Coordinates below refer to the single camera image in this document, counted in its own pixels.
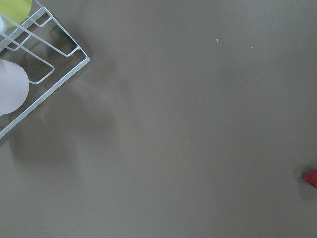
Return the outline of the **yellow cup in rack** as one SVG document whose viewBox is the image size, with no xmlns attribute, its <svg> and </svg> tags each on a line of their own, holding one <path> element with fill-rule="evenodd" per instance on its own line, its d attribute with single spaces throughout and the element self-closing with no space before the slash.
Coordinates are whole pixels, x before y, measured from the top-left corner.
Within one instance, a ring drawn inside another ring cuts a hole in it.
<svg viewBox="0 0 317 238">
<path fill-rule="evenodd" d="M 15 23 L 22 23 L 29 15 L 32 0 L 0 0 L 0 13 Z"/>
</svg>

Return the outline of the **red strawberry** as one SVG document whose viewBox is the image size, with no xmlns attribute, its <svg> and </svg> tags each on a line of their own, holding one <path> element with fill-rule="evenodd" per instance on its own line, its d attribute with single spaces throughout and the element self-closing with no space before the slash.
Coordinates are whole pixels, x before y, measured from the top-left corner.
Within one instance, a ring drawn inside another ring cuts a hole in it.
<svg viewBox="0 0 317 238">
<path fill-rule="evenodd" d="M 310 186 L 317 188 L 317 169 L 313 169 L 306 173 L 303 173 L 301 178 Z"/>
</svg>

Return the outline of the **pink cup in rack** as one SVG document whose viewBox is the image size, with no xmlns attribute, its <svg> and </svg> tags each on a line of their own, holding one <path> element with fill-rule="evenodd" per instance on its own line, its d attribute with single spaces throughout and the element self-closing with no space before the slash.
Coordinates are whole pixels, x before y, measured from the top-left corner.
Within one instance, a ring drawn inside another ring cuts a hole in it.
<svg viewBox="0 0 317 238">
<path fill-rule="evenodd" d="M 29 79 L 25 70 L 7 60 L 0 60 L 0 115 L 17 110 L 29 93 Z"/>
</svg>

